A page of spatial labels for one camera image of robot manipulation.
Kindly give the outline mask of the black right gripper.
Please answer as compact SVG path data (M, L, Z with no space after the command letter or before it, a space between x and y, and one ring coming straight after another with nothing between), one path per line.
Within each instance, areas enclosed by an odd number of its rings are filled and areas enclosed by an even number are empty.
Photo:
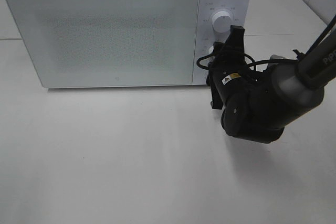
M245 53L244 48L245 29L242 26L231 25L230 34L223 45L214 48L215 59L212 62L207 61L208 74L206 84L211 90L211 107L215 110L223 108L223 102L214 84L214 74L218 74L221 82L230 82L237 78L241 78L239 69L247 65L246 59L252 63L252 57Z

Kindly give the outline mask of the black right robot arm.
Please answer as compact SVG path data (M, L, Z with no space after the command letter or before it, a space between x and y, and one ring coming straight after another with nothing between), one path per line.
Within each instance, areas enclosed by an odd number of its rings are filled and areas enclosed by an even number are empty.
M225 42L215 42L207 66L213 109L222 110L227 135L271 143L286 127L319 106L335 78L335 20L306 53L255 61L244 50L244 29L232 26Z

